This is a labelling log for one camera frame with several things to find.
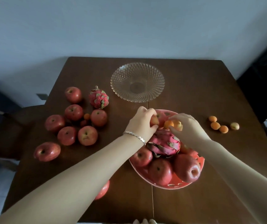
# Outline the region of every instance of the pink dragon fruit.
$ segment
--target pink dragon fruit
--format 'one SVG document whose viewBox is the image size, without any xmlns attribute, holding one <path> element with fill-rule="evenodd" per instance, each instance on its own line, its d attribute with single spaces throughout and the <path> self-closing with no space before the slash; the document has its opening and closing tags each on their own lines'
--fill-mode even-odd
<svg viewBox="0 0 267 224">
<path fill-rule="evenodd" d="M 147 143 L 147 148 L 155 153 L 171 157 L 180 150 L 180 140 L 168 130 L 157 130 Z"/>
<path fill-rule="evenodd" d="M 98 86 L 95 86 L 95 89 L 92 90 L 89 94 L 90 104 L 95 108 L 103 109 L 109 104 L 109 97 L 105 91 L 98 89 Z"/>
</svg>

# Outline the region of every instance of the silver bracelet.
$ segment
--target silver bracelet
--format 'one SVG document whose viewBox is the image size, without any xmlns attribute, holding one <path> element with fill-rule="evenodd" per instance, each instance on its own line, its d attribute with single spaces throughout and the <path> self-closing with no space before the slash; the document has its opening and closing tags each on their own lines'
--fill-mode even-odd
<svg viewBox="0 0 267 224">
<path fill-rule="evenodd" d="M 125 134 L 125 133 L 129 133 L 129 134 L 131 134 L 131 135 L 137 137 L 138 139 L 140 139 L 140 140 L 144 143 L 144 145 L 146 145 L 145 140 L 144 140 L 143 138 L 141 138 L 139 135 L 135 134 L 134 132 L 131 132 L 131 131 L 125 131 L 123 134 Z"/>
</svg>

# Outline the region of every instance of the forearm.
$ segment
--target forearm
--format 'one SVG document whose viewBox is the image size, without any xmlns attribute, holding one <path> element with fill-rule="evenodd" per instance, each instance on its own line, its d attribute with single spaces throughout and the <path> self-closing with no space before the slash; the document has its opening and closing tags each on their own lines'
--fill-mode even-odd
<svg viewBox="0 0 267 224">
<path fill-rule="evenodd" d="M 117 138 L 25 196 L 0 216 L 0 223 L 76 223 L 103 185 L 142 146 L 132 135 Z"/>
<path fill-rule="evenodd" d="M 205 141 L 199 153 L 216 169 L 251 214 L 267 223 L 267 178 L 214 141 Z"/>
</svg>

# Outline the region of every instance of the wall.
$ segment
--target wall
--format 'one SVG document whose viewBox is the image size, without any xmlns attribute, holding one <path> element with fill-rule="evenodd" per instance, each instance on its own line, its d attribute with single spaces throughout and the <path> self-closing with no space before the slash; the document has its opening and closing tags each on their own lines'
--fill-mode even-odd
<svg viewBox="0 0 267 224">
<path fill-rule="evenodd" d="M 0 0 L 0 90 L 43 104 L 68 56 L 208 58 L 235 78 L 267 47 L 267 0 Z"/>
</svg>

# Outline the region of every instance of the table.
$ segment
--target table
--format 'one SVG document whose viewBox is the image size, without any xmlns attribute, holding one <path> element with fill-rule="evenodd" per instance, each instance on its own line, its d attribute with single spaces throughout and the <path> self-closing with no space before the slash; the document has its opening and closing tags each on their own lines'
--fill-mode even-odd
<svg viewBox="0 0 267 224">
<path fill-rule="evenodd" d="M 163 73 L 165 88 L 158 98 L 137 104 L 124 101 L 114 94 L 109 84 L 111 75 L 118 67 L 131 62 L 152 64 Z M 69 86 L 79 87 L 85 98 L 82 105 L 90 113 L 92 107 L 87 98 L 95 85 L 106 91 L 110 102 L 105 108 L 109 122 L 99 129 L 97 143 L 90 147 L 78 143 L 62 146 L 60 156 L 51 162 L 40 163 L 33 159 L 36 146 L 45 141 L 57 142 L 55 135 L 46 132 L 43 123 L 49 114 L 64 113 L 69 105 L 64 98 L 64 90 Z M 44 116 L 36 122 L 24 144 L 26 149 L 3 211 L 121 135 L 140 105 L 191 114 L 211 139 L 267 177 L 267 137 L 223 62 L 70 57 L 45 103 Z M 213 131 L 207 122 L 210 115 L 217 116 L 220 124 L 236 121 L 241 128 L 227 134 Z M 139 221 L 154 218 L 164 223 L 256 223 L 208 162 L 195 183 L 183 189 L 163 190 L 146 183 L 127 161 L 111 178 L 107 194 L 101 200 L 94 201 L 79 222 L 129 223 L 136 218 Z"/>
</svg>

